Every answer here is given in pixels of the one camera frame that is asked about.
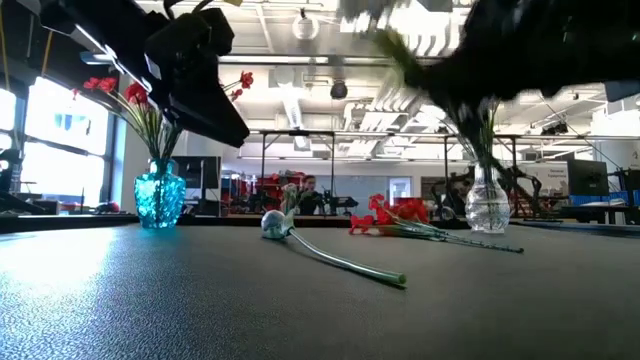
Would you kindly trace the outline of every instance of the clear glass vase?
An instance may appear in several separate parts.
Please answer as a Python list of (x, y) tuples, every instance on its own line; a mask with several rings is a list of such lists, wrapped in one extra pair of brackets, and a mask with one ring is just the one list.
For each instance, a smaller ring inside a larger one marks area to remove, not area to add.
[(153, 159), (149, 172), (138, 176), (134, 191), (136, 209), (144, 228), (174, 227), (182, 213), (186, 182), (173, 175), (171, 159)]
[(491, 234), (504, 233), (509, 225), (511, 207), (507, 193), (498, 183), (495, 169), (485, 172), (480, 164), (475, 166), (473, 187), (467, 194), (465, 206), (467, 222), (473, 231)]

